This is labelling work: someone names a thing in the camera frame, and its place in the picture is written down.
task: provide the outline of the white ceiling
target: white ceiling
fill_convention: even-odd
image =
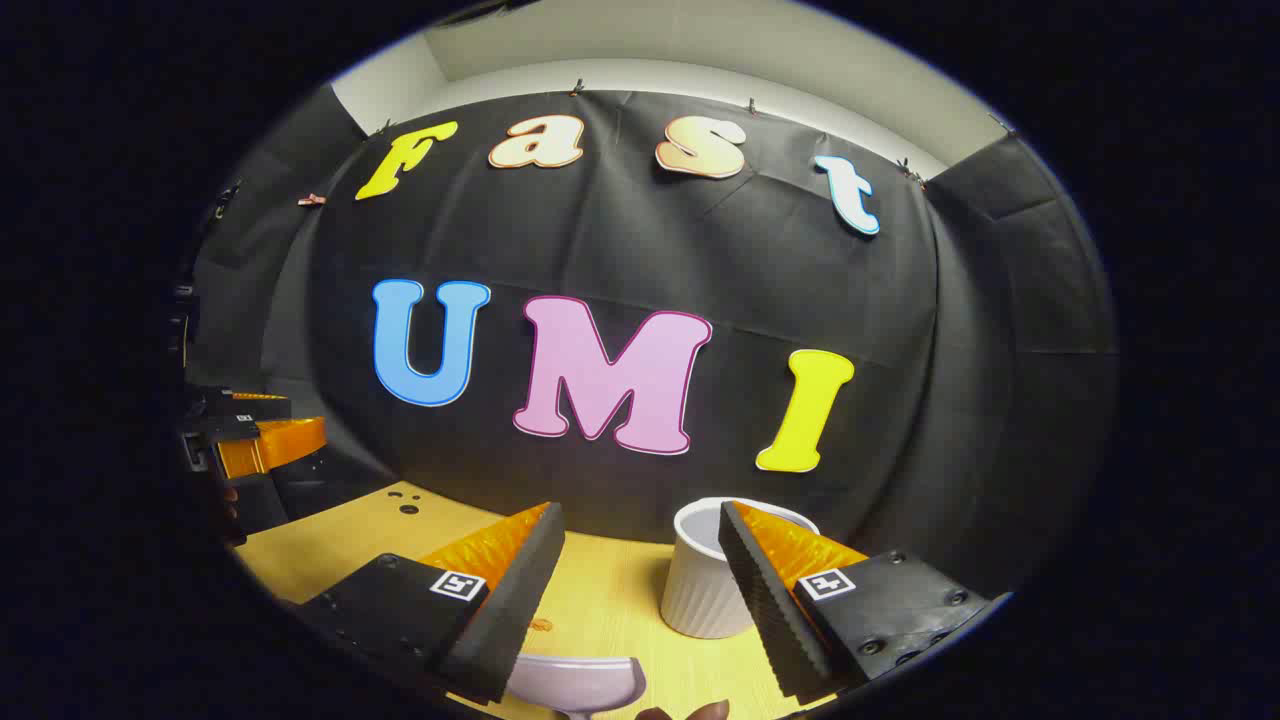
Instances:
[[[815,95],[947,165],[1004,135],[987,105],[932,67],[788,0],[540,0],[424,36],[449,82],[554,60],[668,60]]]

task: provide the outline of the white cup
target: white cup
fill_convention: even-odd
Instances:
[[[741,497],[704,497],[681,507],[676,512],[676,550],[662,593],[662,619],[685,635],[727,638],[751,626],[751,612],[717,539],[721,503],[728,500],[818,532],[818,527],[799,512]]]

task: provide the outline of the ribbed white cup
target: ribbed white cup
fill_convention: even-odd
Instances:
[[[704,497],[681,507],[675,521],[676,550],[671,557],[667,587],[662,593],[662,619],[671,629],[695,638],[727,638],[751,626],[751,614],[742,602],[742,593],[733,582],[724,553],[690,537],[685,524],[690,515],[703,510],[714,510],[718,523],[719,506],[728,500],[759,507],[818,532],[818,527],[799,512],[741,497]]]

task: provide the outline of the pink letter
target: pink letter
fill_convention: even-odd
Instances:
[[[689,450],[682,428],[689,377],[698,348],[712,338],[707,320],[685,313],[645,318],[617,361],[611,363],[581,300],[534,297],[525,304],[534,323],[534,366],[529,400],[512,416],[534,436],[561,437],[568,420],[559,414],[561,383],[586,439],[595,439],[631,396],[631,415],[613,433],[627,450],[680,455]]]

